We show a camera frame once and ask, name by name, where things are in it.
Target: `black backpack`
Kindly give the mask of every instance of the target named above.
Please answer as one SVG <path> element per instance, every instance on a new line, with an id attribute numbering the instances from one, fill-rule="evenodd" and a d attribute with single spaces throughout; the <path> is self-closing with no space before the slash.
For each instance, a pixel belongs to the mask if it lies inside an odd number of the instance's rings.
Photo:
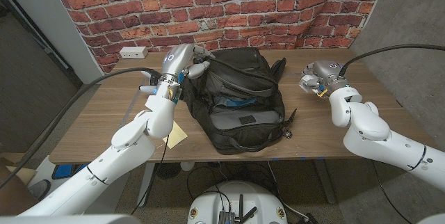
<path id="1" fill-rule="evenodd" d="M 278 90 L 286 59 L 272 68 L 253 47 L 213 52 L 210 67 L 184 80 L 184 100 L 221 154 L 258 152 L 281 139 L 296 110 L 284 120 Z"/>

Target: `wooden table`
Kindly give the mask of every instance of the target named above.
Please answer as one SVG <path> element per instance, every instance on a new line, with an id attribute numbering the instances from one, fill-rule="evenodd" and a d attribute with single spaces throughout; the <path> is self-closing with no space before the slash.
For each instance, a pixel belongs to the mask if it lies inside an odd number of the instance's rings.
<path id="1" fill-rule="evenodd" d="M 286 57 L 287 64 L 280 81 L 280 91 L 286 107 L 286 118 L 297 108 L 296 118 L 291 125 L 293 137 L 260 152 L 235 155 L 218 154 L 201 126 L 193 119 L 185 102 L 178 102 L 175 121 L 188 134 L 176 147 L 167 150 L 165 162 L 179 161 L 242 161 L 276 159 L 331 159 L 355 158 L 343 146 L 346 128 L 332 124 L 330 104 L 313 93 L 305 93 L 299 86 L 300 73 L 313 61 L 328 59 L 345 63 L 353 57 L 348 49 L 299 49 L 263 50 L 269 64 Z M 150 67 L 161 71 L 163 53 L 150 53 L 143 60 L 121 60 L 114 70 L 129 67 Z M 369 72 L 363 63 L 357 62 L 348 68 L 346 78 L 360 92 L 363 102 L 371 101 L 380 116 L 392 130 L 435 147 L 433 140 L 419 124 L 400 106 L 394 97 Z M 56 164 L 86 163 L 95 159 L 111 143 L 111 137 L 120 125 L 129 122 L 137 112 L 145 108 L 148 95 L 138 92 L 144 81 L 139 72 L 121 74 L 105 80 L 87 106 L 75 120 L 60 143 L 50 154 L 49 160 Z M 161 160 L 163 141 L 153 140 L 156 152 L 149 160 Z"/>

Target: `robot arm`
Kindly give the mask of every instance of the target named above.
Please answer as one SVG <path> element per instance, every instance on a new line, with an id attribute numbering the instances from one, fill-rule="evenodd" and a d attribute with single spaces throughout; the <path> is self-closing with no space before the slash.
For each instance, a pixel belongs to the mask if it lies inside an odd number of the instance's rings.
<path id="1" fill-rule="evenodd" d="M 303 72 L 300 87 L 329 97 L 334 125 L 349 125 L 343 139 L 346 148 L 358 156 L 409 171 L 445 191 L 445 153 L 390 130 L 372 102 L 361 103 L 362 96 L 339 76 L 340 69 L 334 61 L 311 63 Z"/>
<path id="2" fill-rule="evenodd" d="M 173 111 L 181 94 L 179 84 L 185 76 L 200 76 L 209 66 L 204 59 L 187 67 L 194 56 L 206 58 L 213 55 L 201 47 L 186 44 L 169 51 L 163 61 L 162 77 L 145 103 L 148 109 L 119 129 L 105 152 L 20 216 L 82 214 L 108 185 L 146 162 L 156 147 L 144 132 L 153 138 L 170 134 Z"/>

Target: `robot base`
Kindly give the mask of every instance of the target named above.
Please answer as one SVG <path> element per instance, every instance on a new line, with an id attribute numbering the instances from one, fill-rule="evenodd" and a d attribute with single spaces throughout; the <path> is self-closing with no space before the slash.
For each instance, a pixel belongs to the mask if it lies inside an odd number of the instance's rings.
<path id="1" fill-rule="evenodd" d="M 231 212 L 234 213 L 237 219 L 239 218 L 240 212 L 240 195 L 243 195 L 243 216 L 253 209 L 253 207 L 257 208 L 251 218 L 244 222 L 245 224 L 287 224 L 287 218 L 282 203 L 266 189 L 251 182 L 242 181 L 221 182 L 218 184 L 218 188 L 220 189 L 220 192 L 224 193 L 229 198 L 230 206 L 232 208 Z M 217 189 L 215 186 L 212 186 L 206 191 L 217 191 Z M 227 212 L 229 210 L 229 203 L 223 195 L 222 201 L 224 202 L 224 208 Z M 187 223 L 219 223 L 218 219 L 222 209 L 223 204 L 219 193 L 204 193 L 193 201 L 188 213 Z"/>

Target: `white power outlet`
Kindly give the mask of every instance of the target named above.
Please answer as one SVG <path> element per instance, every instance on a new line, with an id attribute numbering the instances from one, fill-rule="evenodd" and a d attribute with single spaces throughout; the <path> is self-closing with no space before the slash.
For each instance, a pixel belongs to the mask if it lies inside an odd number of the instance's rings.
<path id="1" fill-rule="evenodd" d="M 122 58 L 145 58 L 148 49 L 146 47 L 123 47 L 119 53 Z"/>

